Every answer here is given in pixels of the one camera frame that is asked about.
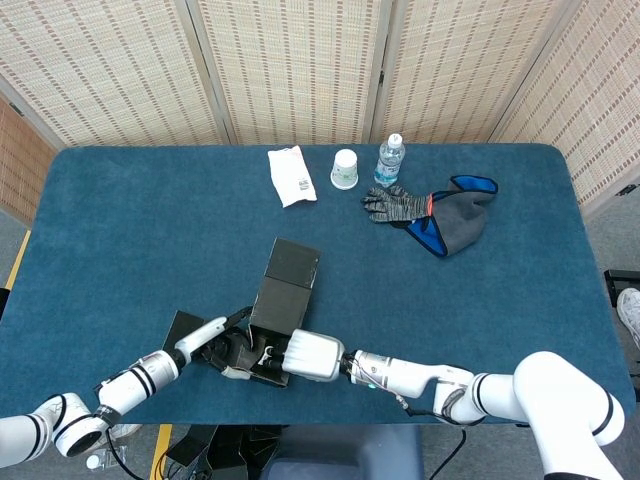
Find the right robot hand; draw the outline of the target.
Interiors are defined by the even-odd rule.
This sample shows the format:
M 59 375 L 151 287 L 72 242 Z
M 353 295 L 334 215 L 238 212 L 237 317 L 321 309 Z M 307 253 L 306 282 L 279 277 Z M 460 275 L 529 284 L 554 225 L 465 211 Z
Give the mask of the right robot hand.
M 335 337 L 296 329 L 286 348 L 265 348 L 258 364 L 264 368 L 316 382 L 333 382 L 340 374 L 344 344 Z

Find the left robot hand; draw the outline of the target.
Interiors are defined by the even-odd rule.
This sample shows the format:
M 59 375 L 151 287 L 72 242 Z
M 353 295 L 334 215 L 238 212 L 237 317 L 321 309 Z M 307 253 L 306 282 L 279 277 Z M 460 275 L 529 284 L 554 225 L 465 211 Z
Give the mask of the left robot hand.
M 232 380 L 249 380 L 251 373 L 237 366 L 244 349 L 250 348 L 248 335 L 238 327 L 252 313 L 247 306 L 229 317 L 217 317 L 205 322 L 198 329 L 178 340 L 169 351 L 178 373 L 193 358 L 202 358 L 222 376 Z

